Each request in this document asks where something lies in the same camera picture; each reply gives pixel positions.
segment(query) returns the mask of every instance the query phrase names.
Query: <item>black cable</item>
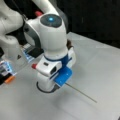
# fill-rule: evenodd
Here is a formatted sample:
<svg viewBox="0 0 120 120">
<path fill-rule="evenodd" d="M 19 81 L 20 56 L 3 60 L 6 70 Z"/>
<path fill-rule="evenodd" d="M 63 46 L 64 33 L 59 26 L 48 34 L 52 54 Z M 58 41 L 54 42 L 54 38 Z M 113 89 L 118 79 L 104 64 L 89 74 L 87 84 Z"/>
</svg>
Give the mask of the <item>black cable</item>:
<svg viewBox="0 0 120 120">
<path fill-rule="evenodd" d="M 23 12 L 20 10 L 20 8 L 18 7 L 18 5 L 16 4 L 16 2 L 14 0 L 12 0 L 12 3 L 15 5 L 15 7 L 18 9 L 19 13 L 22 15 L 24 20 L 27 20 L 27 17 L 23 14 Z"/>
<path fill-rule="evenodd" d="M 58 85 L 55 85 L 54 88 L 53 88 L 51 91 L 44 91 L 44 90 L 42 90 L 42 89 L 39 87 L 38 84 L 39 84 L 39 82 L 36 83 L 37 89 L 38 89 L 39 91 L 43 92 L 43 93 L 48 93 L 48 94 L 49 94 L 49 93 L 53 93 L 53 92 L 55 92 L 57 89 L 60 88 Z"/>
</svg>

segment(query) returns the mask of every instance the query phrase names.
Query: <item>black ring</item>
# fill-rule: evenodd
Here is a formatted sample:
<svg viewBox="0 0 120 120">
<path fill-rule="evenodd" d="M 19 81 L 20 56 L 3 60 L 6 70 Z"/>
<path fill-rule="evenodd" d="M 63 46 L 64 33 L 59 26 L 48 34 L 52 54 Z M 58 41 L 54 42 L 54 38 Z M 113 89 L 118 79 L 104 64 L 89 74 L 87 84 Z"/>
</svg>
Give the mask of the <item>black ring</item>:
<svg viewBox="0 0 120 120">
<path fill-rule="evenodd" d="M 39 87 L 38 84 L 39 84 L 39 82 L 36 83 L 37 89 L 38 89 L 39 91 L 43 92 L 43 93 L 48 93 L 48 94 L 49 94 L 49 93 L 53 93 L 53 92 L 55 92 L 57 89 L 60 88 L 58 85 L 55 85 L 54 88 L 53 88 L 51 91 L 44 91 L 44 90 L 42 90 L 42 89 Z"/>
</svg>

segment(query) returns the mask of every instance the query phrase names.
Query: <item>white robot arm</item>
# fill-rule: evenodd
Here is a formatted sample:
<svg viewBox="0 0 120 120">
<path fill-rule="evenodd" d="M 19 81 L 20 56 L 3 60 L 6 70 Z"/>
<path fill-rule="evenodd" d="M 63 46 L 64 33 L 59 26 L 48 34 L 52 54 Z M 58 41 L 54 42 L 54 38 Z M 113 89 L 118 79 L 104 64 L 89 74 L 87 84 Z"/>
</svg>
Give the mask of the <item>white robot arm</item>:
<svg viewBox="0 0 120 120">
<path fill-rule="evenodd" d="M 0 0 L 0 47 L 4 51 L 4 59 L 12 61 L 17 70 L 21 69 L 27 63 L 26 58 L 21 51 L 18 40 L 6 35 L 23 26 L 22 16 L 10 9 L 4 0 Z"/>
<path fill-rule="evenodd" d="M 67 48 L 65 24 L 49 0 L 32 1 L 43 15 L 26 21 L 24 33 L 28 43 L 44 50 L 39 63 L 32 67 L 38 71 L 38 89 L 51 93 L 62 87 L 72 75 L 75 53 L 73 47 Z"/>
</svg>

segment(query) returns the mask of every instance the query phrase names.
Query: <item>white surface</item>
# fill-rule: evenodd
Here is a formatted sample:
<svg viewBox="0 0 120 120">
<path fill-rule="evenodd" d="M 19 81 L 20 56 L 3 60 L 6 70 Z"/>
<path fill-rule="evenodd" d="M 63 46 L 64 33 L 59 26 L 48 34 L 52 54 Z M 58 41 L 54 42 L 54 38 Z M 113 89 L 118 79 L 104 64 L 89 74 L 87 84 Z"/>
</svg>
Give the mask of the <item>white surface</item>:
<svg viewBox="0 0 120 120">
<path fill-rule="evenodd" d="M 98 103 L 67 86 L 43 94 L 35 86 L 35 71 L 26 67 L 12 84 L 0 87 L 0 120 L 118 120 L 120 50 L 76 34 L 68 38 L 77 54 L 69 83 Z"/>
</svg>

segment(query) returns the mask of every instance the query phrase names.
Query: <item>white table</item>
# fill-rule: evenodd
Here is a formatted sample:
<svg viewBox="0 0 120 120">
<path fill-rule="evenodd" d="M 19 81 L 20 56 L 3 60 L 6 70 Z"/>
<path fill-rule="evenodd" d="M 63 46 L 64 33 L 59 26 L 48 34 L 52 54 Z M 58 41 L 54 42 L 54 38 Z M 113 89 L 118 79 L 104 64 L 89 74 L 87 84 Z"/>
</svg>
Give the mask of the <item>white table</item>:
<svg viewBox="0 0 120 120">
<path fill-rule="evenodd" d="M 0 87 L 0 120 L 118 120 L 120 50 L 74 33 L 68 38 L 77 55 L 69 83 L 98 103 L 68 86 L 54 94 L 39 92 L 36 72 L 29 65 L 10 85 Z"/>
</svg>

